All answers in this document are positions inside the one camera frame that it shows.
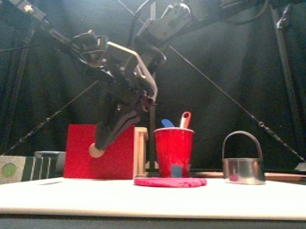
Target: metal bucket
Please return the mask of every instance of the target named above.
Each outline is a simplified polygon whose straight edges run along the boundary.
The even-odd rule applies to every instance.
[[[224,143],[233,134],[243,134],[256,145],[257,158],[224,158]],[[221,146],[221,163],[224,182],[240,184],[264,184],[263,154],[255,136],[245,131],[232,132],[224,139]]]

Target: plastic cup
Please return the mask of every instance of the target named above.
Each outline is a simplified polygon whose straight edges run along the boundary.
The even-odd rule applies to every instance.
[[[161,177],[188,177],[193,131],[161,128],[153,131],[158,173]]]

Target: wire handle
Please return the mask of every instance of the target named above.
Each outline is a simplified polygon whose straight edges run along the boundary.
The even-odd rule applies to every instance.
[[[263,153],[261,153],[259,141],[256,140],[255,136],[253,136],[249,132],[245,132],[245,131],[235,131],[235,132],[229,133],[229,134],[227,135],[227,137],[224,138],[222,145],[221,145],[221,159],[224,159],[224,143],[225,143],[225,140],[227,140],[233,134],[243,134],[243,135],[245,135],[247,137],[249,137],[249,139],[253,141],[255,146],[256,146],[257,158],[259,158],[259,159],[263,159]]]

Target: black backdrop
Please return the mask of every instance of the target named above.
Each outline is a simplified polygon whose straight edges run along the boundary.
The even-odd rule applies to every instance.
[[[132,15],[116,0],[39,0],[39,9],[59,33],[72,38],[93,30],[112,42],[125,45]],[[134,12],[142,0],[121,0]],[[156,16],[173,1],[157,1]],[[194,131],[192,167],[220,169],[220,149],[224,137],[232,131],[248,131],[257,138],[265,169],[289,170],[299,163],[288,150],[257,126],[244,110],[220,93],[213,81],[239,105],[261,121],[304,157],[304,73],[306,73],[306,4],[295,4],[289,26],[284,29],[288,66],[295,103],[288,99],[281,71],[272,14],[265,13],[243,26],[214,22],[204,28],[174,38],[170,47],[205,74],[209,80],[186,63],[172,48],[164,52],[166,62],[154,74],[158,88],[154,108],[154,128],[162,118],[177,125],[184,111],[192,113],[189,128]],[[236,21],[255,15],[256,8],[236,14]],[[146,11],[141,19],[149,17]],[[14,18],[14,26],[0,21],[0,48],[19,47],[25,40],[29,22]],[[27,50],[23,71],[23,51],[0,53],[0,139],[1,153],[43,122],[78,95],[94,79],[84,75],[74,61],[51,45],[35,30]],[[94,85],[67,105],[42,128],[26,138],[7,155],[31,156],[35,150],[63,150],[69,123],[96,123],[102,111],[102,84]],[[137,126],[149,127],[149,116],[142,114]],[[228,140],[228,156],[255,156],[253,143],[243,138]]]

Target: white table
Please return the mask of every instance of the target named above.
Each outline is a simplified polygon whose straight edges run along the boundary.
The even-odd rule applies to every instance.
[[[2,184],[0,197],[0,214],[306,223],[306,186],[283,182],[241,185],[208,179],[206,186],[177,189],[136,186],[132,180],[54,178]]]

